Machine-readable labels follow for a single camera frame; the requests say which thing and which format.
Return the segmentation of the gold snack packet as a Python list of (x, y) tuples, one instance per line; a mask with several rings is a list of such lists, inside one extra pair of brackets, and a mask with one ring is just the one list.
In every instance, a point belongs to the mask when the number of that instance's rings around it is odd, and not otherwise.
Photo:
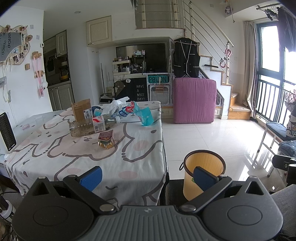
[(105, 132), (100, 132), (98, 136), (98, 144), (103, 149), (110, 149), (115, 146), (115, 141), (113, 137), (113, 130), (108, 130)]

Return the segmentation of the clear plastic bottle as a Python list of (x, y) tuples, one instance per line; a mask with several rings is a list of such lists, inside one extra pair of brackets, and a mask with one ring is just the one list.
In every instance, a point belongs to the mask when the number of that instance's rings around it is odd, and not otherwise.
[(72, 137), (93, 135), (94, 133), (110, 130), (113, 126), (120, 124), (119, 116), (100, 115), (82, 121), (69, 123), (69, 131)]

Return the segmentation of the blue white snack bag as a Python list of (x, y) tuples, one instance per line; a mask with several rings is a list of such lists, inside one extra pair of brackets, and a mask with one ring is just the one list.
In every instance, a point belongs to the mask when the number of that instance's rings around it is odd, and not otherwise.
[(101, 116), (101, 115), (107, 115), (110, 117), (119, 116), (120, 118), (127, 117), (129, 114), (136, 113), (140, 111), (140, 107), (136, 102), (131, 102), (129, 105), (124, 107), (116, 107), (111, 110), (104, 110), (100, 106), (93, 106), (91, 108), (93, 117)]

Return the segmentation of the brown cardboard box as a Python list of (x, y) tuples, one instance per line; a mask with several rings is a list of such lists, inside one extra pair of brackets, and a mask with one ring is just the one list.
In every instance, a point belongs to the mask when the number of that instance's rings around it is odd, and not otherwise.
[(93, 117), (90, 99), (72, 103), (71, 108), (75, 117), (75, 121), (84, 121)]

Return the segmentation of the white tissue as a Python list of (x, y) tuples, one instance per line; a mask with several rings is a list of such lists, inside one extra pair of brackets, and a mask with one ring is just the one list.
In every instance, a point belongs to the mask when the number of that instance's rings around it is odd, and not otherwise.
[(123, 107), (127, 106), (127, 101), (129, 100), (129, 97), (120, 98), (118, 100), (113, 100), (110, 104), (106, 104), (103, 108), (102, 115), (112, 115), (114, 114), (118, 109), (122, 109)]

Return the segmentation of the teal plastic wrapper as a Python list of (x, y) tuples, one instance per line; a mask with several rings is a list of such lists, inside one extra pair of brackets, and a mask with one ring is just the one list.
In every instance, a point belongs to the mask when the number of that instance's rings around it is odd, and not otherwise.
[(133, 112), (135, 113), (136, 116), (138, 116), (142, 125), (143, 126), (152, 125), (154, 123), (154, 119), (152, 117), (152, 113), (149, 107), (140, 109), (140, 107), (135, 101), (133, 101), (133, 104), (134, 104)]

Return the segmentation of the yellow trash bin dark rim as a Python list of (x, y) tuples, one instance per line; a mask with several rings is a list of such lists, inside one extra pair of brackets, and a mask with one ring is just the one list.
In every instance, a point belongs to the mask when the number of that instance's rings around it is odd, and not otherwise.
[(180, 169), (185, 170), (183, 194), (190, 201), (218, 182), (226, 163), (215, 152), (196, 150), (185, 156)]

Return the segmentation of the cartoon patterned table cloth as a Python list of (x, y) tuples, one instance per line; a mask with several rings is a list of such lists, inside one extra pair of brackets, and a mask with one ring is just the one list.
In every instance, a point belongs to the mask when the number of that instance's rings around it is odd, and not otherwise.
[(113, 128), (115, 145), (104, 149), (98, 134), (73, 137), (69, 123), (72, 109), (58, 114), (33, 131), (4, 160), (4, 167), (25, 195), (35, 180), (45, 176), (60, 181), (81, 175), (95, 166), (102, 169), (102, 181), (94, 193), (116, 207), (122, 205), (156, 205), (166, 181), (167, 162), (163, 146), (161, 104), (140, 102), (140, 108), (151, 110), (154, 123), (143, 126), (130, 114)]

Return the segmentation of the wooden stair steps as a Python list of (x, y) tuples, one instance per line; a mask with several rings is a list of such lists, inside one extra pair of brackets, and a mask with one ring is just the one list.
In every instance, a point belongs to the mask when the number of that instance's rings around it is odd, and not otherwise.
[(228, 112), (229, 120), (250, 120), (251, 110), (238, 102), (239, 93), (233, 92)]

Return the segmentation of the pink folded mattress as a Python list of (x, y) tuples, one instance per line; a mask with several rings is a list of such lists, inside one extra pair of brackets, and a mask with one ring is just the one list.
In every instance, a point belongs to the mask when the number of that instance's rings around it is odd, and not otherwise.
[(174, 122), (212, 123), (215, 116), (216, 82), (203, 78), (175, 78), (173, 81)]

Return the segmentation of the beige curtain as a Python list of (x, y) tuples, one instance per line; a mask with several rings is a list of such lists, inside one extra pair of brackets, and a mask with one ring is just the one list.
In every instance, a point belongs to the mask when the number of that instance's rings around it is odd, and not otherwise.
[(257, 45), (254, 22), (243, 21), (245, 65), (243, 82), (243, 104), (250, 109), (250, 118), (256, 119), (255, 97), (257, 84)]

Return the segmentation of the black nice day sign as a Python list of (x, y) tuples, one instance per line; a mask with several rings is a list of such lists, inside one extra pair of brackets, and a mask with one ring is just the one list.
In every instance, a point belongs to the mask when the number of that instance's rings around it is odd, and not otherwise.
[(147, 80), (131, 78), (125, 81), (126, 94), (131, 101), (148, 101)]

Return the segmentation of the white toy oven box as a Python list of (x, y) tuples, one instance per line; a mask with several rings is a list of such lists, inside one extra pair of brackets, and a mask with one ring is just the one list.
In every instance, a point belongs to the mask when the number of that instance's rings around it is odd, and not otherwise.
[(148, 101), (159, 101), (161, 106), (173, 105), (173, 74), (147, 73)]

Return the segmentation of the black vest on hanger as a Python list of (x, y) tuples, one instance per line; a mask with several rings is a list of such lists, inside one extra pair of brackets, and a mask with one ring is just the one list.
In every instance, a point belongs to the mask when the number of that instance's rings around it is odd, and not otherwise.
[(200, 56), (198, 43), (183, 37), (174, 40), (173, 70), (177, 78), (198, 78), (200, 71)]

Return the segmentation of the photo collage wall board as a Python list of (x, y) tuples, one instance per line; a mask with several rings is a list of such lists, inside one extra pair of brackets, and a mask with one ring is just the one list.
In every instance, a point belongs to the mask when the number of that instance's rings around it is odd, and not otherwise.
[(1, 66), (21, 65), (30, 50), (32, 35), (27, 32), (28, 26), (1, 26)]

